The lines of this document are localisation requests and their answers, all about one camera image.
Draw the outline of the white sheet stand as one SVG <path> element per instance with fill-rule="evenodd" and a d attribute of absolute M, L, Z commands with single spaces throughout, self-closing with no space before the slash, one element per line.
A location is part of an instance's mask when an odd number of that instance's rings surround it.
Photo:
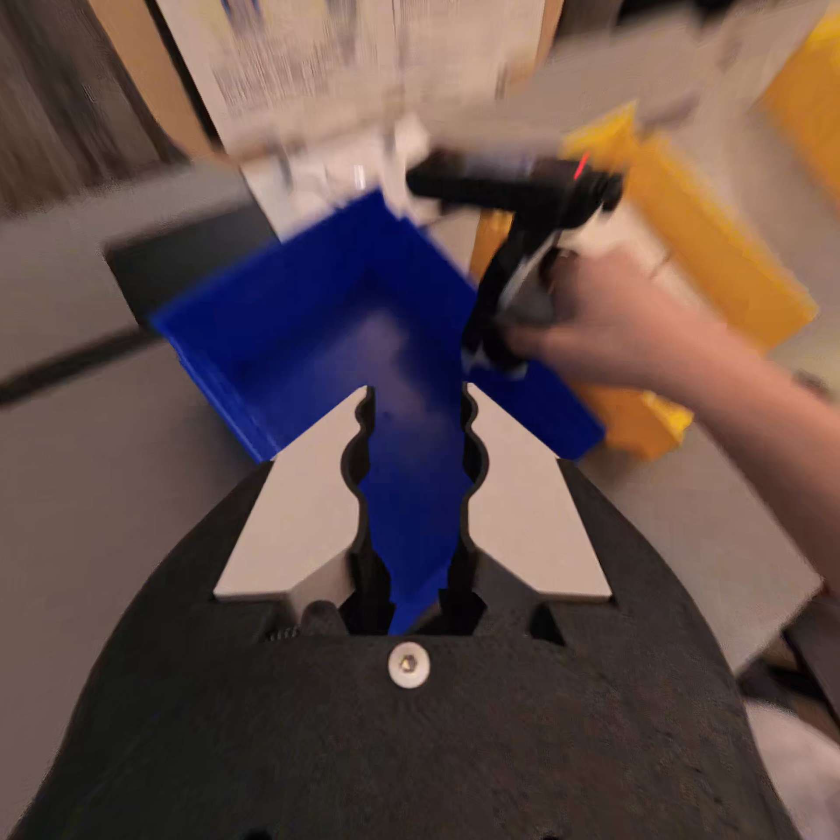
<path fill-rule="evenodd" d="M 440 217 L 440 202 L 414 197 L 406 171 L 430 150 L 425 127 L 408 114 L 300 150 L 280 146 L 243 164 L 241 173 L 278 239 L 370 193 L 381 193 L 394 215 L 424 226 Z"/>

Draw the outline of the person's white clothing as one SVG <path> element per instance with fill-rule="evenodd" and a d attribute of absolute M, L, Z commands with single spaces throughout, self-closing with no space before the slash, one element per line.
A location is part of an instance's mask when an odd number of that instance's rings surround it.
<path fill-rule="evenodd" d="M 743 702 L 773 787 L 804 839 L 839 838 L 839 747 L 794 713 Z"/>

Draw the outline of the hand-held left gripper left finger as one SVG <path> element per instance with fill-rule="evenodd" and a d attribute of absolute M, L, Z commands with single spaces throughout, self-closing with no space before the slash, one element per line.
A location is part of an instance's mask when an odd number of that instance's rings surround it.
<path fill-rule="evenodd" d="M 277 602 L 300 623 L 315 602 L 351 634 L 386 634 L 392 579 L 375 551 L 361 488 L 371 468 L 375 390 L 352 392 L 283 448 L 215 587 L 219 602 Z"/>

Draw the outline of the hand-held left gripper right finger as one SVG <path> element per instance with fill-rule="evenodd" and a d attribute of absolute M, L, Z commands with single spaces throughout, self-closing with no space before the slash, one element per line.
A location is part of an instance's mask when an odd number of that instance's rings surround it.
<path fill-rule="evenodd" d="M 541 624 L 553 603 L 609 603 L 559 457 L 475 384 L 463 386 L 460 423 L 469 487 L 438 595 L 443 632 L 472 634 L 505 613 Z"/>

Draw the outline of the black desk mat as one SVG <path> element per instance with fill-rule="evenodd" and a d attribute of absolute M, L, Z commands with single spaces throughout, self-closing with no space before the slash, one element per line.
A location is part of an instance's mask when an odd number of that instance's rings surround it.
<path fill-rule="evenodd" d="M 276 239 L 250 202 L 148 229 L 106 245 L 103 256 L 134 320 L 150 331 L 151 315 L 166 303 Z"/>

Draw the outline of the printed instruction sheet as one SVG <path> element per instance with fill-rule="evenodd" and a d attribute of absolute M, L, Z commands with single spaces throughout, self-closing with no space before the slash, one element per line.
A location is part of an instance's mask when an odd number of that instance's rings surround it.
<path fill-rule="evenodd" d="M 163 1 L 228 153 L 498 97 L 538 61 L 545 2 Z"/>

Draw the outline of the person's right forearm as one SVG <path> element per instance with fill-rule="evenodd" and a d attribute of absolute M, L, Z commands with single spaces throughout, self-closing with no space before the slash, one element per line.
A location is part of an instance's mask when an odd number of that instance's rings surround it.
<path fill-rule="evenodd" d="M 708 316 L 689 315 L 675 392 L 826 587 L 839 589 L 835 406 Z"/>

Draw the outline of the person's right hand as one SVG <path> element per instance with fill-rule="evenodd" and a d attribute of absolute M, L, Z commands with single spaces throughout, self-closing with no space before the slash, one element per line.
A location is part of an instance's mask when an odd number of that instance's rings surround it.
<path fill-rule="evenodd" d="M 756 361 L 728 328 L 659 288 L 624 248 L 559 257 L 550 273 L 554 320 L 499 325 L 508 348 L 571 381 L 654 392 L 693 407 L 723 375 Z"/>

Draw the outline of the blue plastic bin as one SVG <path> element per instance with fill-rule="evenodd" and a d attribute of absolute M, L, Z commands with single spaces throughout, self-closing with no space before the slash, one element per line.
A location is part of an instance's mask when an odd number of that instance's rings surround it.
<path fill-rule="evenodd" d="M 468 489 L 460 340 L 469 279 L 379 192 L 205 280 L 152 316 L 257 461 L 374 388 L 362 482 L 392 578 L 391 634 L 445 587 Z"/>

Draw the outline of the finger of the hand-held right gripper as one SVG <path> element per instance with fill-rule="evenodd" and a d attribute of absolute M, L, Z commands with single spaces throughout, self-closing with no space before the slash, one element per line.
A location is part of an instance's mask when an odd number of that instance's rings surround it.
<path fill-rule="evenodd" d="M 509 322 L 548 327 L 554 322 L 550 271 L 560 256 L 561 228 L 529 227 L 514 218 L 490 260 L 460 339 L 464 372 L 494 371 L 520 380 L 529 363 L 508 347 L 502 327 Z"/>

